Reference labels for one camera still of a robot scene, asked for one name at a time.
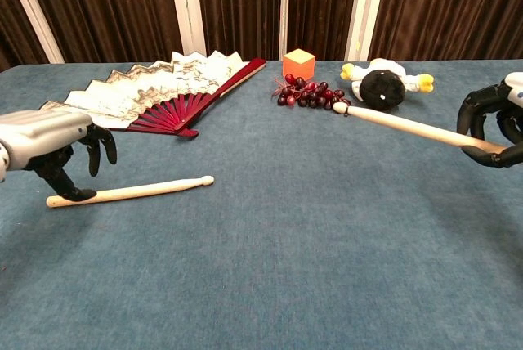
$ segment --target table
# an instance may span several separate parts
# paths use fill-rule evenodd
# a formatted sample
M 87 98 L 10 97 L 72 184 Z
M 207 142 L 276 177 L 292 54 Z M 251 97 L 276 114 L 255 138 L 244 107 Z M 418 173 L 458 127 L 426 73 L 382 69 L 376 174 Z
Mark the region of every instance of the table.
M 349 92 L 341 61 L 316 81 Z M 356 63 L 366 66 L 367 63 Z M 454 130 L 463 98 L 522 60 L 401 62 L 436 89 L 391 113 Z M 23 65 L 0 113 L 63 101 L 131 63 Z M 35 173 L 0 190 L 0 348 L 522 348 L 523 168 L 332 111 L 279 107 L 281 63 L 219 101 L 200 136 L 115 132 L 96 190 L 212 186 L 63 209 Z M 490 117 L 491 141 L 507 144 Z

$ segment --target orange cube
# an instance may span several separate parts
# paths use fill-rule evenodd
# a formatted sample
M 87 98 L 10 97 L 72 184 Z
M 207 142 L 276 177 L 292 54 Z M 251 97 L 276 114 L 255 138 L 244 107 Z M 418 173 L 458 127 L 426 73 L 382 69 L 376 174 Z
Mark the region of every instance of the orange cube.
M 314 76 L 316 57 L 302 49 L 293 50 L 284 56 L 284 76 L 292 74 L 295 78 L 308 80 Z

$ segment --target folding fan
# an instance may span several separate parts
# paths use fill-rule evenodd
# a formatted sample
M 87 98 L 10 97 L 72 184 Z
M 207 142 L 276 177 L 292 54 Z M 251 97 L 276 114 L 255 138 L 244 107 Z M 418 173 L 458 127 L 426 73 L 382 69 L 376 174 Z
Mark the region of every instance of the folding fan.
M 189 126 L 202 112 L 265 65 L 260 58 L 242 61 L 237 52 L 209 57 L 173 52 L 171 62 L 113 70 L 105 81 L 93 79 L 85 90 L 41 109 L 83 112 L 111 130 L 196 137 Z

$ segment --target bunch of grapes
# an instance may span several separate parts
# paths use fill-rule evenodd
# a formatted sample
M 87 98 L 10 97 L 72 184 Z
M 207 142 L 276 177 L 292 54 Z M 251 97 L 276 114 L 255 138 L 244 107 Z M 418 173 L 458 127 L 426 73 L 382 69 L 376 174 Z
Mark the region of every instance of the bunch of grapes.
M 343 101 L 350 105 L 343 90 L 332 91 L 327 82 L 306 82 L 304 78 L 295 78 L 292 74 L 285 75 L 285 83 L 276 79 L 279 88 L 272 96 L 278 96 L 278 105 L 323 108 L 331 110 L 336 102 Z

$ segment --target yellow plush foot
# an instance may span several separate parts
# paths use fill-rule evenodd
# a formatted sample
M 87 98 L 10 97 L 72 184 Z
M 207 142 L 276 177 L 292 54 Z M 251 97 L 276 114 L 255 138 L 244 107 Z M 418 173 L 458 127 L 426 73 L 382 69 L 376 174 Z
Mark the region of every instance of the yellow plush foot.
M 419 75 L 419 91 L 420 92 L 432 92 L 434 90 L 434 78 L 429 74 Z
M 352 77 L 352 70 L 354 69 L 354 65 L 353 64 L 345 64 L 343 67 L 342 67 L 342 72 L 340 73 L 340 76 L 342 77 L 342 79 L 345 79 L 345 80 L 351 80 L 351 77 Z

